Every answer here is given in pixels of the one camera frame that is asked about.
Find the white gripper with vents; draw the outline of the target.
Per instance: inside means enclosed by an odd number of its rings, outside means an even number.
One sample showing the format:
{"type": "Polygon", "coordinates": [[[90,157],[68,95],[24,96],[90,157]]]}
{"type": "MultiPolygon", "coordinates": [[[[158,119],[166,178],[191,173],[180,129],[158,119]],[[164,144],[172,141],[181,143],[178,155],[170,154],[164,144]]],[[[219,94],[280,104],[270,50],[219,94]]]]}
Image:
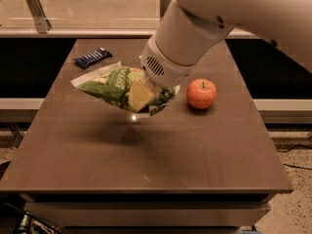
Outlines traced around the white gripper with vents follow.
{"type": "Polygon", "coordinates": [[[157,96],[158,85],[168,89],[179,85],[192,71],[193,65],[177,64],[165,57],[157,46],[155,36],[148,39],[140,56],[140,66],[147,76],[136,77],[130,88],[129,105],[139,112],[157,96]]]}

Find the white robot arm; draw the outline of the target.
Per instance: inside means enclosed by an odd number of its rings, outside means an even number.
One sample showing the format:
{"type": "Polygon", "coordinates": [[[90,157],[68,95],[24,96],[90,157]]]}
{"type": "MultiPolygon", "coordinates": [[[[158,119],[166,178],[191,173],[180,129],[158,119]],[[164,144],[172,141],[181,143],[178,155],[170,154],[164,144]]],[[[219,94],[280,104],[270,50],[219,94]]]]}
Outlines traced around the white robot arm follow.
{"type": "Polygon", "coordinates": [[[129,104],[140,111],[180,84],[233,29],[248,31],[312,71],[312,0],[171,0],[141,56],[129,104]]]}

